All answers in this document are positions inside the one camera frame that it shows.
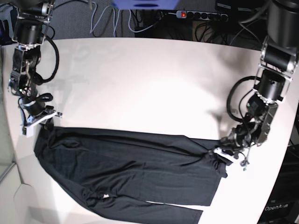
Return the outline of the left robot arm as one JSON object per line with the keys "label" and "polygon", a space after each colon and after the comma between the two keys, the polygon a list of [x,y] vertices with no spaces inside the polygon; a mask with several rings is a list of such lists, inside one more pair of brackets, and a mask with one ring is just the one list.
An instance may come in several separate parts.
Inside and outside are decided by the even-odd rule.
{"label": "left robot arm", "polygon": [[[244,149],[262,145],[268,138],[271,123],[284,100],[283,91],[290,84],[299,64],[299,2],[297,0],[268,0],[254,15],[238,23],[247,29],[263,14],[267,15],[267,35],[262,43],[259,68],[255,76],[240,79],[231,89],[226,103],[230,118],[239,124],[218,142],[216,149],[238,158]],[[240,118],[231,112],[231,99],[236,88],[253,80],[254,94],[247,102],[247,112]]]}

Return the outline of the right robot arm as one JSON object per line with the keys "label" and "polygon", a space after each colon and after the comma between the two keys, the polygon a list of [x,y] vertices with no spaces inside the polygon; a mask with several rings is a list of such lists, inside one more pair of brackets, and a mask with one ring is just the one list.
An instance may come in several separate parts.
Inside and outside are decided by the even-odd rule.
{"label": "right robot arm", "polygon": [[[12,40],[17,43],[13,54],[13,67],[9,79],[9,90],[18,96],[22,124],[20,132],[26,137],[34,134],[34,128],[41,125],[51,129],[53,117],[60,117],[53,106],[47,102],[53,100],[50,93],[39,94],[37,86],[50,82],[59,67],[59,51],[53,40],[47,35],[54,10],[53,0],[9,0],[16,7],[17,17]],[[55,52],[55,67],[51,76],[42,78],[36,71],[41,60],[40,47],[48,41]]]}

